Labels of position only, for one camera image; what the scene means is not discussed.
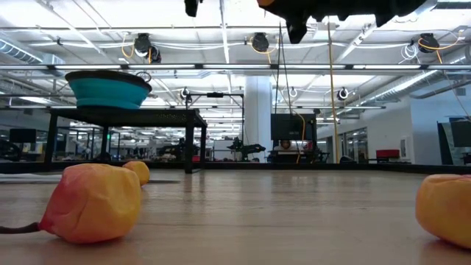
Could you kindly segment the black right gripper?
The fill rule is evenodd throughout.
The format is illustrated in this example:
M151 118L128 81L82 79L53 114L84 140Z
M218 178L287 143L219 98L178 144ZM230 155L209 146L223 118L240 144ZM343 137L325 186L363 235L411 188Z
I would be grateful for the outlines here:
M345 19L349 15L368 13L361 7L361 1L345 0L274 0L274 5L265 6L265 11L286 19L292 44L298 44L303 39L309 18L321 21L325 16L336 15L339 19Z

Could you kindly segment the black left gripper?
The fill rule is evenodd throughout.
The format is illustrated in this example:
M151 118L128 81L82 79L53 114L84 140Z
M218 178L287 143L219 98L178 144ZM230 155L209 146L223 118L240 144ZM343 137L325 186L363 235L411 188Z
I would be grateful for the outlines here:
M188 16L195 18L197 14L198 6L201 2L202 0L184 0L185 13Z

